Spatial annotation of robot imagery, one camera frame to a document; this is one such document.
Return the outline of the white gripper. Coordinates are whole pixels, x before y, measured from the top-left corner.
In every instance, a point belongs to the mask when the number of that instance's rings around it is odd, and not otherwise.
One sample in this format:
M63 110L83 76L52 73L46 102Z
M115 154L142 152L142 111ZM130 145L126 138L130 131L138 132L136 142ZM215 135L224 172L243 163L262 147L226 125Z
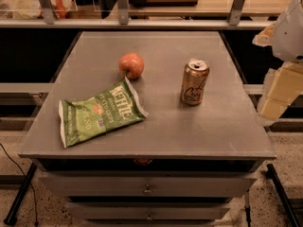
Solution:
M277 121L303 92L303 0L292 0L252 43L272 46L275 57L289 61L268 70L258 102L259 121Z

